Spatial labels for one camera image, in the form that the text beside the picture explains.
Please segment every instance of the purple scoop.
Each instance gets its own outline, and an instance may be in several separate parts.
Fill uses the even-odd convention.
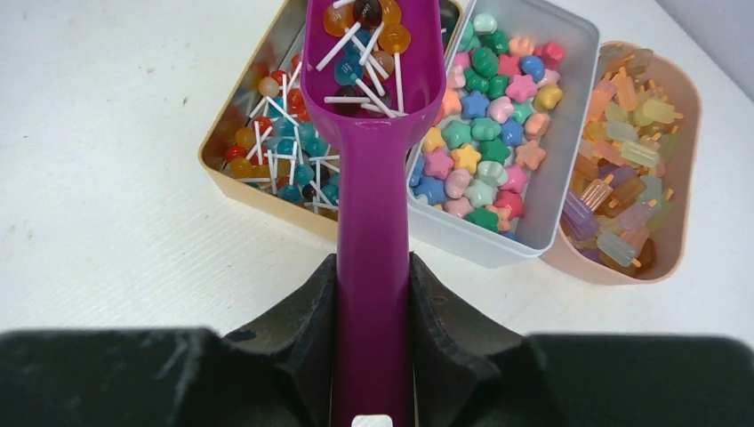
[[[401,24],[412,36],[401,55],[408,115],[399,118],[339,116],[325,104],[339,88],[333,67],[342,53],[321,72],[313,66],[338,41],[322,24],[332,3],[309,0],[301,74],[312,123],[341,153],[331,425],[350,426],[356,415],[377,414],[389,415],[396,426],[413,425],[405,153],[432,126],[445,92],[439,2],[399,2]],[[369,85],[368,77],[364,81]],[[395,74],[383,85],[397,99]]]

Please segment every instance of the white table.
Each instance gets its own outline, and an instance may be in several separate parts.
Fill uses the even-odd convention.
[[[225,198],[197,162],[281,0],[64,3],[17,0],[0,13],[0,330],[226,333],[291,293],[334,245]],[[597,23],[603,40],[672,58],[699,86],[683,266],[657,285],[606,287],[539,261],[484,270],[415,240],[413,250],[519,333],[704,333],[754,344],[754,105],[654,2],[555,3]]]

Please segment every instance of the white plastic container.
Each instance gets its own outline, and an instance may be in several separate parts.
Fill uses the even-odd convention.
[[[408,178],[421,154],[421,144],[411,150],[406,191],[412,237],[484,267],[497,268],[536,258],[552,246],[594,84],[599,31],[591,22],[541,0],[477,0],[470,10],[463,19],[464,28],[477,13],[486,12],[510,37],[529,37],[536,44],[557,41],[566,51],[558,69],[565,96],[550,112],[549,130],[540,142],[547,159],[530,173],[524,194],[526,214],[515,223],[520,243],[417,201]],[[450,58],[461,40],[456,38]]]

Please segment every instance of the scoop handle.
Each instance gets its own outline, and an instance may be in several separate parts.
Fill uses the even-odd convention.
[[[405,144],[341,131],[350,143],[341,150],[332,425],[377,414],[413,425]]]

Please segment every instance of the yellow star candy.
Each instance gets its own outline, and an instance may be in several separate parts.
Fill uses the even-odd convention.
[[[454,149],[450,152],[450,157],[453,158],[454,169],[466,169],[472,175],[477,172],[477,164],[482,159],[482,155],[471,144]]]

